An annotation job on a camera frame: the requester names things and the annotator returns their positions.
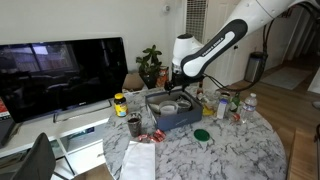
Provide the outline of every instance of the green plastic lid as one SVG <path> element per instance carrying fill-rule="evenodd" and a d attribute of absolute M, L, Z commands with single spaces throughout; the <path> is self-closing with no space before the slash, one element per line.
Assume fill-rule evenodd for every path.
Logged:
<path fill-rule="evenodd" d="M 210 139 L 210 134 L 204 129 L 195 130 L 193 135 L 199 141 L 208 141 Z"/>

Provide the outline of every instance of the white tv stand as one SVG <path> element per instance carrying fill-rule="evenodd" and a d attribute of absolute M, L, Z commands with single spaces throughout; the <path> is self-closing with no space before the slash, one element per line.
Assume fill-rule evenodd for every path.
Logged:
<path fill-rule="evenodd" d="M 109 103 L 107 102 L 99 103 L 86 106 L 77 111 L 61 114 L 59 118 L 67 119 L 68 117 L 75 116 L 76 118 L 58 123 L 53 123 L 52 115 L 24 122 L 17 134 L 11 138 L 4 148 L 0 149 L 0 158 L 8 157 L 9 155 L 31 148 L 38 135 L 44 132 L 52 142 L 55 156 L 58 159 L 56 172 L 72 179 L 75 175 L 99 166 L 105 163 L 102 142 L 103 134 L 107 133 L 105 123 L 114 114 L 113 106 L 101 109 L 101 107 L 107 107 L 108 105 Z M 70 138 L 70 135 L 91 127 L 94 127 L 94 132 Z M 0 168 L 0 173 L 14 170 L 18 167 L 18 164 Z"/>

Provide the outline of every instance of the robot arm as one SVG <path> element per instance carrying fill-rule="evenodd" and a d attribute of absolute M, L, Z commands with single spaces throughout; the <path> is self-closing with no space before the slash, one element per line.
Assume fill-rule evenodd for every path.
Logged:
<path fill-rule="evenodd" d="M 206 45 L 189 34 L 177 37 L 173 50 L 172 81 L 166 83 L 165 89 L 170 91 L 174 86 L 186 86 L 203 79 L 206 67 L 228 48 L 302 2 L 320 7 L 320 0 L 242 0 Z"/>

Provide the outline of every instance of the plant pot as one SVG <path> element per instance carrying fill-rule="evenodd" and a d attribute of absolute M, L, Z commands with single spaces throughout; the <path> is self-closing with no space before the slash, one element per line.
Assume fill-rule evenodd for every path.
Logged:
<path fill-rule="evenodd" d="M 156 87 L 157 77 L 155 75 L 140 74 L 140 77 L 143 80 L 144 84 L 148 87 L 148 89 Z"/>

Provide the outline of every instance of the television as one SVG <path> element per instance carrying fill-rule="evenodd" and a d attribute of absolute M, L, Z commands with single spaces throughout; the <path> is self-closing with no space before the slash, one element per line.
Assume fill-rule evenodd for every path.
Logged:
<path fill-rule="evenodd" d="M 120 37 L 0 45 L 0 96 L 16 123 L 112 98 L 127 73 Z"/>

